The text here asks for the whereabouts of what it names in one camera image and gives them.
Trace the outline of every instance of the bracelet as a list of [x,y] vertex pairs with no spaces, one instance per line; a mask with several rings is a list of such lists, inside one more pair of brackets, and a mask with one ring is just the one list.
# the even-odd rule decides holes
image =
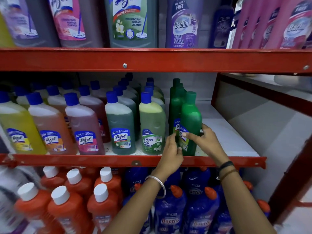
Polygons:
[[154,177],[154,176],[147,176],[144,180],[144,182],[146,181],[147,178],[153,178],[154,180],[158,181],[158,183],[161,185],[161,187],[163,188],[163,196],[156,196],[156,198],[158,199],[162,199],[166,196],[166,188],[165,188],[165,185],[161,182],[161,180],[159,180],[157,177]]
[[227,177],[228,175],[230,175],[233,172],[237,172],[238,171],[236,169],[230,170],[229,172],[225,173],[221,178],[220,178],[220,183],[222,183],[222,181],[224,180],[225,177]]
[[222,164],[222,165],[219,167],[219,172],[220,172],[222,169],[224,169],[224,168],[226,168],[226,167],[229,167],[229,166],[234,166],[234,163],[233,163],[232,161],[227,161],[227,162],[225,162],[224,164]]

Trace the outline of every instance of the hand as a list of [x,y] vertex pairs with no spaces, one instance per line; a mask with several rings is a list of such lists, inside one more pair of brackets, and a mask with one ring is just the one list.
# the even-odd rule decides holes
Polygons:
[[157,177],[163,183],[172,173],[179,169],[183,162],[182,149],[180,147],[177,148],[175,135],[176,133],[173,133],[167,137],[161,159],[157,168],[152,172],[152,175]]
[[205,124],[202,124],[202,131],[204,133],[202,137],[189,132],[182,133],[182,136],[194,141],[205,154],[209,155],[214,160],[218,167],[229,161],[229,157],[221,147],[213,130]]

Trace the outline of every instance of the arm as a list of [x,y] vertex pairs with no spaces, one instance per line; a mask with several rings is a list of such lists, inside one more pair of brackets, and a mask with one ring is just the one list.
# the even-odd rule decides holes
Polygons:
[[[212,129],[203,124],[202,131],[202,137],[192,133],[184,133],[183,136],[193,140],[218,167],[229,161]],[[234,166],[222,169],[220,177],[233,169]],[[236,233],[276,233],[237,172],[226,176],[221,185]]]
[[[168,136],[163,155],[151,175],[165,183],[167,178],[180,167],[182,161],[182,150],[177,149],[174,133]],[[147,179],[103,231],[103,234],[140,233],[160,188],[158,181],[152,178]]]

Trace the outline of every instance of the silver bangle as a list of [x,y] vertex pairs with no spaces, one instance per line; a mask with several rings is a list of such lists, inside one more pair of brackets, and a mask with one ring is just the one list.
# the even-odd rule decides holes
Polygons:
[[163,196],[161,197],[161,196],[156,196],[156,198],[158,198],[158,199],[162,199],[162,198],[164,198],[165,196],[166,196],[166,188],[165,188],[165,186],[164,186],[164,184],[161,182],[161,180],[159,180],[157,177],[154,177],[154,176],[147,176],[146,178],[145,178],[145,181],[146,181],[146,179],[147,178],[153,178],[153,179],[155,179],[156,181],[158,181],[158,183],[161,185],[161,187],[163,188]]

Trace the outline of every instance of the opaque green bottle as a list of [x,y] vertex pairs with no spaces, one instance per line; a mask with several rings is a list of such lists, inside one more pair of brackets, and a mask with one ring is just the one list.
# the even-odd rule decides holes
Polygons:
[[172,87],[170,88],[170,100],[169,100],[169,117],[168,117],[168,123],[170,123],[170,114],[171,114],[171,99],[174,97],[174,92],[175,92],[175,89],[178,85],[178,83],[180,83],[181,79],[179,78],[174,78],[174,82],[173,82],[173,85]]
[[202,117],[195,105],[196,93],[189,91],[185,96],[185,103],[181,109],[179,145],[182,148],[183,156],[194,156],[197,145],[194,141],[182,136],[183,132],[190,132],[199,135],[201,130]]
[[165,146],[166,114],[161,106],[152,102],[149,92],[142,92],[141,100],[142,151],[148,155],[159,155]]
[[169,134],[176,132],[176,141],[179,138],[180,120],[181,120],[181,108],[184,103],[184,88],[178,86],[175,89],[174,96],[170,101],[170,114],[169,114]]

